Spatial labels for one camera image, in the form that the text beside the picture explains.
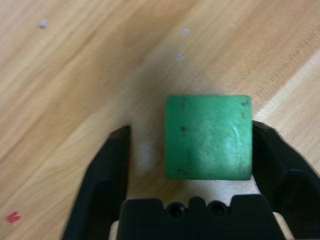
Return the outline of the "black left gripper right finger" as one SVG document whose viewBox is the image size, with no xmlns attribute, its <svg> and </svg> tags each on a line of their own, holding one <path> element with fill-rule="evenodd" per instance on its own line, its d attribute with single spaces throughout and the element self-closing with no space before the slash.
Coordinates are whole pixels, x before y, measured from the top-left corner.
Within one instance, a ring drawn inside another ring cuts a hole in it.
<svg viewBox="0 0 320 240">
<path fill-rule="evenodd" d="M 252 173 L 273 212 L 296 239 L 320 238 L 320 178 L 270 126 L 252 126 Z"/>
</svg>

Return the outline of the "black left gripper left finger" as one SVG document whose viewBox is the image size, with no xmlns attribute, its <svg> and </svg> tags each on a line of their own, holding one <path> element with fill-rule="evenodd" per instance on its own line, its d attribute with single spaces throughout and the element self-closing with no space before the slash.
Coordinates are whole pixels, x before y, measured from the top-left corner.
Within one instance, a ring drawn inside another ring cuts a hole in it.
<svg viewBox="0 0 320 240">
<path fill-rule="evenodd" d="M 126 200 L 131 127 L 113 131 L 90 162 L 65 225 L 64 240 L 106 240 Z"/>
</svg>

